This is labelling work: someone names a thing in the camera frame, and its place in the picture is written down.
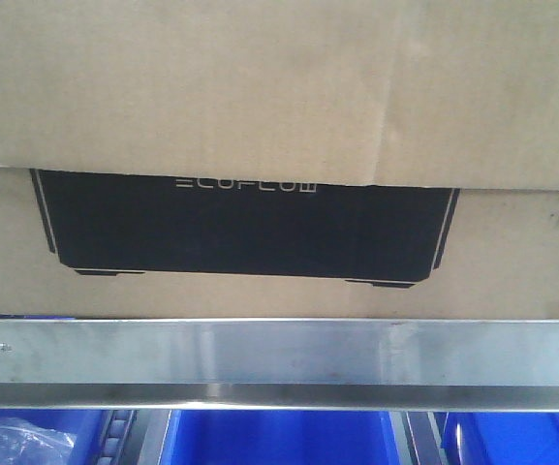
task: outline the metal shelf rail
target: metal shelf rail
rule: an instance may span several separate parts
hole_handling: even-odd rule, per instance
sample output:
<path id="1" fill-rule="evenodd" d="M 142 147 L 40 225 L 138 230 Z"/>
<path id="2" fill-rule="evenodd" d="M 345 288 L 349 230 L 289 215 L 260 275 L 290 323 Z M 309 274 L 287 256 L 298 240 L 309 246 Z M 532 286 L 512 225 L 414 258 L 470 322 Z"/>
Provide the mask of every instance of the metal shelf rail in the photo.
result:
<path id="1" fill-rule="evenodd" d="M 559 321 L 0 320 L 0 407 L 559 411 Z"/>

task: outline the plastic bag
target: plastic bag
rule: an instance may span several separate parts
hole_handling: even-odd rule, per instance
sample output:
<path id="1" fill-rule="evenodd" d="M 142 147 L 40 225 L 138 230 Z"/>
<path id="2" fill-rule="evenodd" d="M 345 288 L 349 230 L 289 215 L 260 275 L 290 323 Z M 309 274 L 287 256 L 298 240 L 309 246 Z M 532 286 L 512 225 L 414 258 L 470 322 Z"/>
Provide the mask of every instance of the plastic bag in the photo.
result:
<path id="1" fill-rule="evenodd" d="M 76 438 L 24 419 L 0 418 L 0 465 L 66 465 Z"/>

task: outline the cardboard surface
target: cardboard surface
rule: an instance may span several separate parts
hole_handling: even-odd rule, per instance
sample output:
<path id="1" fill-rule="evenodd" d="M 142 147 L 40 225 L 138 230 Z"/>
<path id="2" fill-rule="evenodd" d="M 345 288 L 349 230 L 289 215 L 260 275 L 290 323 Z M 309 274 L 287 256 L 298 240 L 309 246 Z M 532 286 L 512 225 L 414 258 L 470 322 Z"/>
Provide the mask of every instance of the cardboard surface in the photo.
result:
<path id="1" fill-rule="evenodd" d="M 559 193 L 462 191 L 440 266 L 409 289 L 201 272 L 81 276 L 48 250 L 29 171 L 0 169 L 0 313 L 559 318 Z"/>
<path id="2" fill-rule="evenodd" d="M 0 166 L 559 190 L 559 2 L 0 2 Z"/>

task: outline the cardboard box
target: cardboard box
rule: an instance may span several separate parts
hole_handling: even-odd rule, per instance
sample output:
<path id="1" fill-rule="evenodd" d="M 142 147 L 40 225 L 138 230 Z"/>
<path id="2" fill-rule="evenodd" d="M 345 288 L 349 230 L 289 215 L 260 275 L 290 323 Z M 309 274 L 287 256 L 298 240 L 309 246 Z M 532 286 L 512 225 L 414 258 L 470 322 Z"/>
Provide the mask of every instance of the cardboard box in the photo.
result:
<path id="1" fill-rule="evenodd" d="M 0 2 L 0 167 L 0 313 L 559 318 L 559 3 Z"/>
<path id="2" fill-rule="evenodd" d="M 559 190 L 559 2 L 0 2 L 0 166 Z"/>
<path id="3" fill-rule="evenodd" d="M 559 318 L 559 192 L 36 180 L 0 169 L 0 313 Z"/>

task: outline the metal shelf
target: metal shelf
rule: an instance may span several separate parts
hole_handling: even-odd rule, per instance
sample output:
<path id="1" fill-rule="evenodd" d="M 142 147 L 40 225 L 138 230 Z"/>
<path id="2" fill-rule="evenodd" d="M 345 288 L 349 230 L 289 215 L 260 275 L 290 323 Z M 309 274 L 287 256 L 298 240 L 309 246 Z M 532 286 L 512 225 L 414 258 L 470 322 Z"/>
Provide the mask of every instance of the metal shelf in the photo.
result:
<path id="1" fill-rule="evenodd" d="M 559 321 L 0 320 L 0 406 L 559 411 Z"/>

